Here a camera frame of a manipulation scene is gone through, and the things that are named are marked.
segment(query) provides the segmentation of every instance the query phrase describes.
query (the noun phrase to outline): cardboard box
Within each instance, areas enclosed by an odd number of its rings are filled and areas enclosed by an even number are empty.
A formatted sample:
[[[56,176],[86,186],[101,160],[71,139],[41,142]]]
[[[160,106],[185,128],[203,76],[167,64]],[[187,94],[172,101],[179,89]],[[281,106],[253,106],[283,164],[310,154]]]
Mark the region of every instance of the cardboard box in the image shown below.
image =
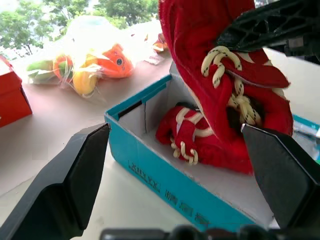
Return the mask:
[[[292,138],[320,164],[320,125],[297,115],[293,115],[293,120]]]
[[[190,166],[157,142],[160,120],[177,102],[194,103],[175,66],[171,75],[105,113],[114,159],[200,230],[268,227],[270,210],[254,177],[213,166]]]
[[[21,83],[12,65],[0,56],[0,127],[32,114]]]

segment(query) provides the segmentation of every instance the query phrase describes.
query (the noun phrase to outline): green foliage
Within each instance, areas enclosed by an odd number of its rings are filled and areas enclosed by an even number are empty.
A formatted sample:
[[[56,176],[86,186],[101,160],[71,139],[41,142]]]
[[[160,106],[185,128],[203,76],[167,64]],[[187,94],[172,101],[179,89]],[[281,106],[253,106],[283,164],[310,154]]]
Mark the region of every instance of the green foliage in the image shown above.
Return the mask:
[[[54,14],[54,23],[60,27],[60,34],[67,32],[67,26],[76,16],[86,13],[89,0],[43,0],[50,6],[50,12]]]
[[[158,13],[157,0],[99,0],[96,11],[125,20],[128,26],[150,21]]]
[[[33,54],[36,48],[43,48],[44,40],[63,37],[77,16],[102,16],[119,29],[158,17],[158,0],[99,0],[93,12],[88,12],[90,0],[18,2],[15,11],[0,12],[0,46],[14,50],[20,57]],[[58,30],[60,36],[52,39],[52,33]]]
[[[33,47],[43,48],[44,38],[49,38],[53,27],[50,15],[44,15],[42,4],[21,0],[15,11],[0,12],[0,44],[4,48],[33,53]]]

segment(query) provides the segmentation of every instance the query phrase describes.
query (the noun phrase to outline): red shoe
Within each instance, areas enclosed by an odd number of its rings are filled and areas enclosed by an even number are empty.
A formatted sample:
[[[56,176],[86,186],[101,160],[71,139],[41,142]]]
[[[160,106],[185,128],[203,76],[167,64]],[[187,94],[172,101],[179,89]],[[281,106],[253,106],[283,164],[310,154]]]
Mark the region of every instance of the red shoe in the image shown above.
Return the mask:
[[[248,159],[239,160],[223,149],[202,113],[183,106],[172,108],[162,119],[156,139],[174,149],[173,156],[191,165],[202,163],[252,174]]]
[[[249,159],[244,139],[229,126],[227,107],[240,112],[240,122],[292,134],[289,102],[274,89],[286,88],[286,77],[261,49],[231,52],[214,40],[253,0],[162,0],[159,18],[172,58],[183,81],[225,151]],[[265,111],[261,121],[246,96]]]

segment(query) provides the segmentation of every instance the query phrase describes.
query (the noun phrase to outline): orange toy fish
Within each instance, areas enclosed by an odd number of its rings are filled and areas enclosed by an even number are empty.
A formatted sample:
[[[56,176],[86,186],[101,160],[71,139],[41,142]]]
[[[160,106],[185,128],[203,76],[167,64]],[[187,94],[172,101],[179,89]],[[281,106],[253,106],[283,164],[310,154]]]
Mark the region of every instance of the orange toy fish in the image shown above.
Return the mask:
[[[132,75],[134,66],[130,59],[123,54],[123,48],[116,43],[113,47],[102,53],[106,58],[99,58],[98,65],[102,72],[110,78],[126,78]]]

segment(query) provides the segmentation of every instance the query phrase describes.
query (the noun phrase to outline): table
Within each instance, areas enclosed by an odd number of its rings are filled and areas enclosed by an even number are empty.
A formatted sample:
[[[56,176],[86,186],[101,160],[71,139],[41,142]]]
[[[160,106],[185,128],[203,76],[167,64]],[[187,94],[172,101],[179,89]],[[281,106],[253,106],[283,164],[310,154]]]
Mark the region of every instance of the table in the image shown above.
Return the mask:
[[[286,58],[273,50],[266,52],[291,82],[285,94],[291,99],[292,112],[320,123],[317,107],[320,66]],[[99,89],[102,96],[108,96],[108,101],[98,104],[73,91],[24,85],[33,115],[0,128],[0,196],[6,193],[0,197],[0,225],[31,183],[32,176],[64,148],[74,133],[102,123],[106,109],[166,75],[170,63],[169,57],[157,67],[143,62],[130,79],[102,82]],[[99,193],[81,239],[98,239],[106,227],[154,227],[170,231],[177,224],[188,223],[119,166],[107,150]]]

